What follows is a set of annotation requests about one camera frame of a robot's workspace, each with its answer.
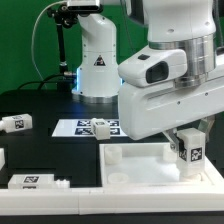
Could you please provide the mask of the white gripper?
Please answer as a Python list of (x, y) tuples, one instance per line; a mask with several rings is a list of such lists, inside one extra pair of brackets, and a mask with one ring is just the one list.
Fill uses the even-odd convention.
[(121, 87), (118, 112), (120, 127), (127, 136), (139, 140), (164, 131), (170, 148), (178, 151), (179, 140), (172, 128), (203, 118), (198, 130), (209, 141), (214, 124), (211, 115), (224, 111), (224, 77), (196, 88), (168, 91), (157, 96), (154, 93), (152, 87), (138, 88), (130, 84)]

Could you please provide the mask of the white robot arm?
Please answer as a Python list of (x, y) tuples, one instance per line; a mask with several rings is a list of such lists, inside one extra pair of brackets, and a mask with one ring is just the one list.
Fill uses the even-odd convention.
[(214, 0), (124, 0), (137, 31), (133, 55), (112, 63), (112, 41), (95, 14), (81, 20), (83, 63), (73, 94), (118, 98), (120, 127), (138, 141), (224, 111), (224, 55), (215, 49)]

